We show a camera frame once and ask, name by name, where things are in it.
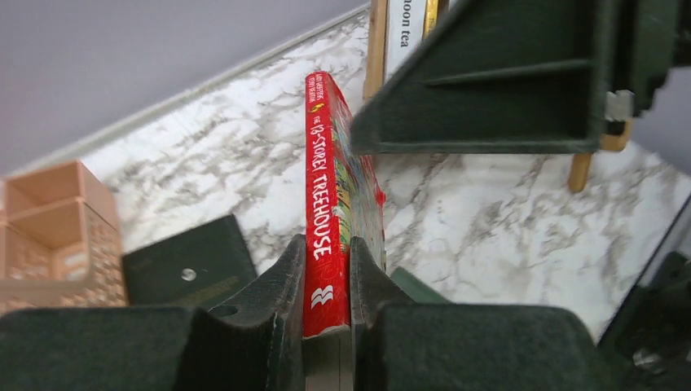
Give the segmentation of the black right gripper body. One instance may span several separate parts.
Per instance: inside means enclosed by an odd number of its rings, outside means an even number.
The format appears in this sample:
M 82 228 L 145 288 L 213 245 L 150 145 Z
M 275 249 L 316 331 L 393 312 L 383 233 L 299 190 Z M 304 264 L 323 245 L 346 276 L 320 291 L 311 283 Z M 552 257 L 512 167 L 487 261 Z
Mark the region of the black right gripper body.
M 608 135 L 651 109 L 673 68 L 690 65 L 689 1 L 621 1 L 607 93 Z

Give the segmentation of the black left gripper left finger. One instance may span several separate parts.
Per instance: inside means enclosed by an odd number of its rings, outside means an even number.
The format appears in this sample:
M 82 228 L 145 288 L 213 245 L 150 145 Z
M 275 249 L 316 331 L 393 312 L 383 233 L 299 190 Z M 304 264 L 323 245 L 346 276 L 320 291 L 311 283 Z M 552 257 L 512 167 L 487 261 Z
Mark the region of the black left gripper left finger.
M 211 310 L 26 309 L 1 319 L 4 390 L 303 390 L 306 238 Z

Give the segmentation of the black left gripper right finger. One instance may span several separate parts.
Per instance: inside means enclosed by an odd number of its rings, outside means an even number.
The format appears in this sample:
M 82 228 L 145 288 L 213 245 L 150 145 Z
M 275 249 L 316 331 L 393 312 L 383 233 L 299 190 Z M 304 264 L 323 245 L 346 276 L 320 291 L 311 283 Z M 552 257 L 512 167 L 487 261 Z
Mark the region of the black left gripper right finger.
M 613 390 L 571 311 L 540 305 L 420 303 L 350 245 L 357 390 Z

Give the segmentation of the yellow Little Prince book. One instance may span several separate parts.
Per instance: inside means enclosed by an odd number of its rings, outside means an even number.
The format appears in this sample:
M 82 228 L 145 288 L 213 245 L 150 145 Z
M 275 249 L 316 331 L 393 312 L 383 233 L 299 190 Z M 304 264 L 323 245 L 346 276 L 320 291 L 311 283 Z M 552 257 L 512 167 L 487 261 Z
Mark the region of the yellow Little Prince book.
M 423 24 L 423 37 L 428 37 L 435 28 L 439 15 L 439 0 L 425 1 L 425 17 Z

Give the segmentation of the white Afternoon Tea book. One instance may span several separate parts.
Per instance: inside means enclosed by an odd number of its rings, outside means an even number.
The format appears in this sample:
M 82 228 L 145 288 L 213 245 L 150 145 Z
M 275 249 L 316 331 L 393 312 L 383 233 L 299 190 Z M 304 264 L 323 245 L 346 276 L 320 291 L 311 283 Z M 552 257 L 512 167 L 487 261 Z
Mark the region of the white Afternoon Tea book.
M 385 44 L 385 80 L 393 76 L 423 37 L 425 0 L 389 0 Z

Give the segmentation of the red comic paperback book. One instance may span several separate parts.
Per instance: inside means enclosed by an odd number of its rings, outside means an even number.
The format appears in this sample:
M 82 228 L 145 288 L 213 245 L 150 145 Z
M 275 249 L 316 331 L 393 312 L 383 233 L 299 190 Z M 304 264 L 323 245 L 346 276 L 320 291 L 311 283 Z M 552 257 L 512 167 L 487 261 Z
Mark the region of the red comic paperback book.
M 386 268 L 385 194 L 370 156 L 350 145 L 352 115 L 332 75 L 306 77 L 306 292 L 303 336 L 350 325 L 350 243 Z

